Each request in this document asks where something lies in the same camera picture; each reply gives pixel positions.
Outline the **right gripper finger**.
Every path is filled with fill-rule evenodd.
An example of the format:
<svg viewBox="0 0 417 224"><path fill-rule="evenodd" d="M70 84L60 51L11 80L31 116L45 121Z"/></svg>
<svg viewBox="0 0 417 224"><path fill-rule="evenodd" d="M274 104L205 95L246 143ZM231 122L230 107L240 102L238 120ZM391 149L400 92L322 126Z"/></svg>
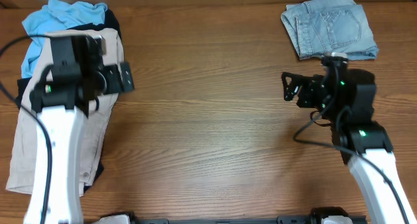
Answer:
<svg viewBox="0 0 417 224"><path fill-rule="evenodd" d="M293 74L289 72L283 72L281 80L284 87L299 87L304 84L304 76L300 74Z"/></svg>
<svg viewBox="0 0 417 224"><path fill-rule="evenodd" d="M300 85L284 84L283 85L283 96L285 101L292 101L293 98L298 94Z"/></svg>

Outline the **beige shorts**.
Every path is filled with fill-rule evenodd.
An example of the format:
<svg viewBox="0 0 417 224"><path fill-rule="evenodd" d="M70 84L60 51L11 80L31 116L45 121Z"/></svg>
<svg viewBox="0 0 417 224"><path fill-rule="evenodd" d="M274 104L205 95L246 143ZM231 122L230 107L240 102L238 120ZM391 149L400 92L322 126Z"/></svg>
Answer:
<svg viewBox="0 0 417 224"><path fill-rule="evenodd" d="M50 36L62 35L100 35L105 40L106 52L103 56L104 65L124 62L124 49L118 32L106 28L100 31L74 29L49 33ZM46 65L52 63L50 41L46 40L39 60L35 66L32 78L23 92L23 106L30 108L29 93L38 82L41 71ZM81 159L79 168L79 194L83 195L85 188L92 186L98 174L98 165L101 157L105 132L111 116L111 111L117 101L117 94L100 96L99 108L95 109L95 101L89 104L89 117L84 125L84 134L81 144ZM35 179L36 163L36 121L23 110L19 111L14 136L12 158L10 161L10 174L6 190L16 193L31 194Z"/></svg>

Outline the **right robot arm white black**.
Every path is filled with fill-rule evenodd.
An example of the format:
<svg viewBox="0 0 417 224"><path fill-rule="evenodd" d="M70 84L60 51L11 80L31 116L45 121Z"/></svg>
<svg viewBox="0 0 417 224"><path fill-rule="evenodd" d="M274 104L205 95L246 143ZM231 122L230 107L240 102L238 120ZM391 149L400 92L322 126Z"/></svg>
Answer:
<svg viewBox="0 0 417 224"><path fill-rule="evenodd" d="M311 140L299 135L326 120L332 132L328 147L341 153L365 200L373 223L415 223L416 216L398 176L394 146L388 133L372 119L377 86L375 76L362 69L350 69L345 53L321 55L324 75L303 76L283 72L283 97L297 99L300 108L312 108L310 120L294 135L305 145Z"/></svg>

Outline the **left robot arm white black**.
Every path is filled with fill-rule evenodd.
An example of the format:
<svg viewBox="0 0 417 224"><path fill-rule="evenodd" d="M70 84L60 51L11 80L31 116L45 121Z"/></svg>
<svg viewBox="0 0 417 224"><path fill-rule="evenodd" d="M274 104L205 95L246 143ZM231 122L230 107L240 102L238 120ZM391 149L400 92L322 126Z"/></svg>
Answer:
<svg viewBox="0 0 417 224"><path fill-rule="evenodd" d="M37 122L35 181L25 223L83 223L79 198L80 150L89 104L100 95L134 89L128 63L104 64L101 35L50 39L52 63L29 95Z"/></svg>

